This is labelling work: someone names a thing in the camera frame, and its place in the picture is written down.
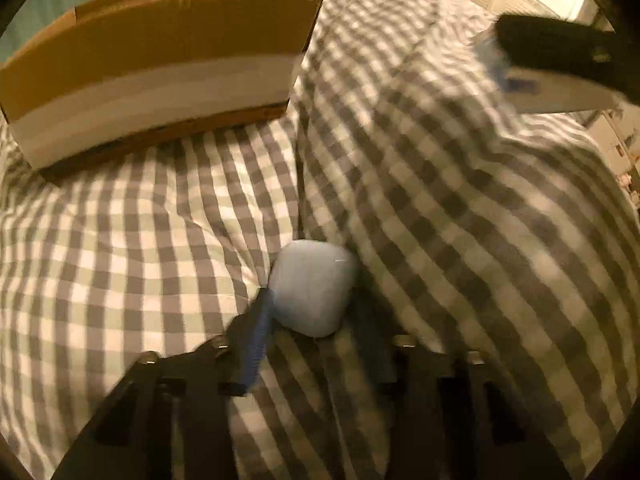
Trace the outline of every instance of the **checkered bedsheet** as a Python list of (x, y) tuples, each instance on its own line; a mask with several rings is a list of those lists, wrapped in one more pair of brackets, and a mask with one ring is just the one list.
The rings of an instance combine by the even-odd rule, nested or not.
[[(0, 123), (0, 430), (36, 480), (140, 352), (219, 333), (300, 236), (357, 254), (428, 348), (494, 357), (590, 471), (638, 390), (638, 221), (579, 126), (505, 103), (470, 48), (490, 21), (468, 0), (325, 0), (285, 117), (60, 186)], [(385, 471), (349, 326), (278, 330), (231, 424), (246, 478)]]

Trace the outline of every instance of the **plaid fabric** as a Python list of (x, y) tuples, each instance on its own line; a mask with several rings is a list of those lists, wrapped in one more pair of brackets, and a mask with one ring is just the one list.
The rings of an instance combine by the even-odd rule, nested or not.
[[(354, 251), (429, 348), (491, 355), (572, 477), (593, 468), (637, 395), (638, 220), (579, 126), (504, 102), (469, 47), (490, 20), (325, 0), (286, 117), (59, 187), (0, 125), (0, 430), (36, 480), (139, 352), (219, 333), (300, 234)], [(231, 412), (243, 477), (383, 477), (349, 326), (278, 330)]]

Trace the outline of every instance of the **bed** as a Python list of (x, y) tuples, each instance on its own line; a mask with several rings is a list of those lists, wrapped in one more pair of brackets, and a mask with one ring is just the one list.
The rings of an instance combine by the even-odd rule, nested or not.
[[(0, 431), (49, 478), (142, 351), (196, 348), (296, 238), (347, 246), (434, 351), (490, 355), (570, 475), (638, 394), (640, 226), (566, 115), (518, 116), (468, 0), (324, 0), (286, 115), (204, 132), (58, 186), (0, 119)], [(348, 324), (278, 328), (234, 399), (241, 476), (383, 478), (389, 413)]]

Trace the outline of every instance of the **white rounded object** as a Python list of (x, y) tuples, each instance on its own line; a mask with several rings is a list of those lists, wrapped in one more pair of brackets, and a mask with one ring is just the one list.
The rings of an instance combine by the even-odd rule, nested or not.
[(295, 240), (278, 255), (269, 278), (274, 317), (310, 337), (340, 326), (356, 282), (356, 258), (327, 242)]

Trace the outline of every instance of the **cardboard box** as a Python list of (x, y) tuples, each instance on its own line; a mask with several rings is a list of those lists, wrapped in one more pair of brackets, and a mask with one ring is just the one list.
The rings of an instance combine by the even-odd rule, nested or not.
[(322, 0), (93, 0), (0, 69), (0, 107), (51, 176), (282, 115)]

